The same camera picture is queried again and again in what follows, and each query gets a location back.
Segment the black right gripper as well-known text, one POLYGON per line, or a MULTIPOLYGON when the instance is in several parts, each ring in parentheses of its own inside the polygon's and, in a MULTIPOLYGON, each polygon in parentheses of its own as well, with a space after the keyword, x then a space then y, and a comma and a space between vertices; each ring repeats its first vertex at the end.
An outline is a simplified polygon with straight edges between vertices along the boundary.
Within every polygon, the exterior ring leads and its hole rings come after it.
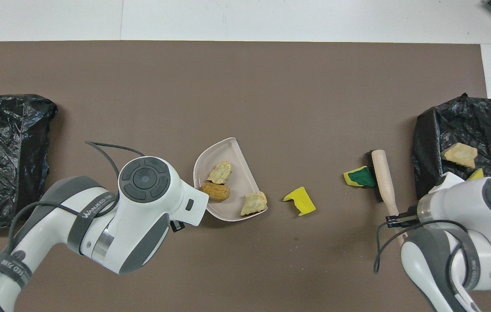
POLYGON ((411 205, 404 216, 390 215, 386 216, 386 225, 388 228, 406 228, 408 224, 420 223, 418 217, 418 204, 411 205))

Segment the beige brush with black bristles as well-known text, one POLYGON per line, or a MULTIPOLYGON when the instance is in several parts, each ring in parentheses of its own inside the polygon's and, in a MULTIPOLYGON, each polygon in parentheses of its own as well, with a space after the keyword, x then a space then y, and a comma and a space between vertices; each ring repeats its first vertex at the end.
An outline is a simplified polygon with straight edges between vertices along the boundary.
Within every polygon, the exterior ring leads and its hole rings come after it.
POLYGON ((386 152, 382 149, 376 149, 367 152, 365 156, 369 172, 375 179, 376 201, 385 205, 389 216, 398 216, 395 189, 386 152))

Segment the brown round bread roll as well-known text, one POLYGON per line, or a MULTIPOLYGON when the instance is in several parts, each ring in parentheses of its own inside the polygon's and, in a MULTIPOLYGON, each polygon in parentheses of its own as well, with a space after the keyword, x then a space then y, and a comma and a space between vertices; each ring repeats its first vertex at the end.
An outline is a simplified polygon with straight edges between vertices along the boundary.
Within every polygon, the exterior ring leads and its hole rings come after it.
POLYGON ((200 188, 200 191, 208 194, 209 200, 213 200, 215 202, 223 202, 230 197, 230 188, 224 184, 207 182, 200 188))

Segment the green topped yellow sponge piece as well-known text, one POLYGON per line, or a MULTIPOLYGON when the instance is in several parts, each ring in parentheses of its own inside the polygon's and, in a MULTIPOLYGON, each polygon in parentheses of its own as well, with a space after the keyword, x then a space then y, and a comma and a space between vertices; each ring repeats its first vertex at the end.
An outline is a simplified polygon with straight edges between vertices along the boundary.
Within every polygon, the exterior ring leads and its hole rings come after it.
POLYGON ((376 180, 372 176, 368 166, 361 166, 354 170, 344 172, 343 176, 345 183, 349 186, 370 188, 376 185, 376 180))

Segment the lumpy pale yellow bread chunk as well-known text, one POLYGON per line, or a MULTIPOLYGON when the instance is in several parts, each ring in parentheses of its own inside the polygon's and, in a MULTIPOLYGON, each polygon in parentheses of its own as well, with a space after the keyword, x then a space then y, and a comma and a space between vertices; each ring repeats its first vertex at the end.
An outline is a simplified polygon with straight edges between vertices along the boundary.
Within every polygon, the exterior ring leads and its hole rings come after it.
POLYGON ((216 164, 214 169, 206 178, 207 181, 217 185, 225 185, 233 173, 233 166, 229 161, 221 161, 216 164))

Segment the ridged pale bread piece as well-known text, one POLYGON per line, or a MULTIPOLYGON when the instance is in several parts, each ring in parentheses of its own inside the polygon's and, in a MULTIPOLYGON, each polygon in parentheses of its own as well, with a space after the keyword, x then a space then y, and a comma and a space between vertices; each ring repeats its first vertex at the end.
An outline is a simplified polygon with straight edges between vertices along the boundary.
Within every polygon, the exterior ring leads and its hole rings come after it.
POLYGON ((244 205, 241 208, 240 217, 260 213, 267 209, 267 196, 264 192, 245 194, 244 198, 244 205))

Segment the beige plastic dustpan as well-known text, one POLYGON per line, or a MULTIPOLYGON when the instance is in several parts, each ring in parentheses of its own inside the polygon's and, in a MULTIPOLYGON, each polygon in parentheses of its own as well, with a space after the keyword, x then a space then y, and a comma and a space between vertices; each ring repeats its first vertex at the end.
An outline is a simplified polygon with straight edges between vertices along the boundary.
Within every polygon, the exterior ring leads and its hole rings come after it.
POLYGON ((198 156, 192 172, 194 187, 200 189, 207 183, 206 178, 209 173, 218 163, 223 161, 228 161, 233 168, 233 172, 229 176, 229 181, 226 183, 230 189, 230 196, 219 203, 209 200, 206 210, 213 217, 229 222, 244 221, 267 211, 268 207, 265 204, 260 212, 251 215, 240 215, 245 204, 245 196, 259 193, 260 189, 244 158, 237 139, 234 137, 226 138, 210 146, 198 156))

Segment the orange striped bread piece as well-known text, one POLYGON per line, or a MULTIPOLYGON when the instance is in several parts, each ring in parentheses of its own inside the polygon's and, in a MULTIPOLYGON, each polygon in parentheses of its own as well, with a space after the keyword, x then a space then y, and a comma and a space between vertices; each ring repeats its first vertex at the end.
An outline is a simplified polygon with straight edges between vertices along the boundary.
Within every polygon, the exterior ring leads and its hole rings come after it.
POLYGON ((477 148, 463 143, 455 143, 441 152, 441 158, 457 165, 475 169, 475 158, 478 155, 477 148))

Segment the yellow notched sponge piece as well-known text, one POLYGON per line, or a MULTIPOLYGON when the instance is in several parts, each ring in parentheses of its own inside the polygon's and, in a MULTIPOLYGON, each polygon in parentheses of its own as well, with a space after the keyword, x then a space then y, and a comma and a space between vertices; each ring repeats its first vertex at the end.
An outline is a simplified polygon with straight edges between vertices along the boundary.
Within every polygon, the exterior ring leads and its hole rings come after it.
POLYGON ((282 201, 293 201, 295 208, 299 211, 299 216, 308 215, 309 213, 316 211, 316 206, 304 186, 300 186, 287 194, 282 201))

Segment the black bag lined bin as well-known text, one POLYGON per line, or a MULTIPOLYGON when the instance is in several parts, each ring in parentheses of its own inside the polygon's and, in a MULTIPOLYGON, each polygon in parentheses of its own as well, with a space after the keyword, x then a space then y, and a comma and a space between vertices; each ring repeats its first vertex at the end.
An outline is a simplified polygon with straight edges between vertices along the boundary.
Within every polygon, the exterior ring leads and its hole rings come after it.
POLYGON ((50 122, 57 111, 39 95, 0 95, 0 228, 45 191, 50 122))
POLYGON ((442 158, 442 152, 456 143, 475 148, 476 168, 491 176, 491 99, 462 94, 417 117, 411 159, 418 199, 446 172, 464 180, 473 174, 473 169, 442 158))

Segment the brown table mat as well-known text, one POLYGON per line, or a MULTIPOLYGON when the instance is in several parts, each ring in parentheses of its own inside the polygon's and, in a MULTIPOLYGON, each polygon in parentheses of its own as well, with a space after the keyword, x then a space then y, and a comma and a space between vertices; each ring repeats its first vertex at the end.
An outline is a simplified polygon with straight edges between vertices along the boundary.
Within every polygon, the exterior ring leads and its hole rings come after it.
POLYGON ((51 249, 16 312, 429 312, 399 243, 373 273, 386 207, 344 182, 385 150, 398 209, 416 201, 417 116, 487 97, 479 45, 315 42, 0 42, 0 95, 58 106, 47 184, 115 175, 85 141, 164 158, 192 183, 196 158, 235 137, 268 210, 169 232, 142 269, 113 274, 51 249), (282 199, 304 186, 316 206, 282 199))

